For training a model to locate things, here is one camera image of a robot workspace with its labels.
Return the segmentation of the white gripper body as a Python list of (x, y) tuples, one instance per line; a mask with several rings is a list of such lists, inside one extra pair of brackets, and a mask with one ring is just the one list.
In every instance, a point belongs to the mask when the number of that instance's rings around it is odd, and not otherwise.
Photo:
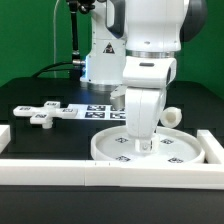
[(166, 102), (167, 86), (176, 76), (175, 58), (126, 57), (122, 84), (110, 95), (115, 109), (125, 109), (127, 133), (150, 141)]

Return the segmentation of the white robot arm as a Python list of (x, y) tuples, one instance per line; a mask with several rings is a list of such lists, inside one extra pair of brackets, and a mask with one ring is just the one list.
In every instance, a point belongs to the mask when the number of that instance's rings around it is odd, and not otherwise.
[(200, 32), (206, 17), (205, 0), (96, 0), (81, 82), (112, 90), (111, 103), (126, 111), (137, 151), (158, 147), (154, 131), (176, 76), (175, 53)]

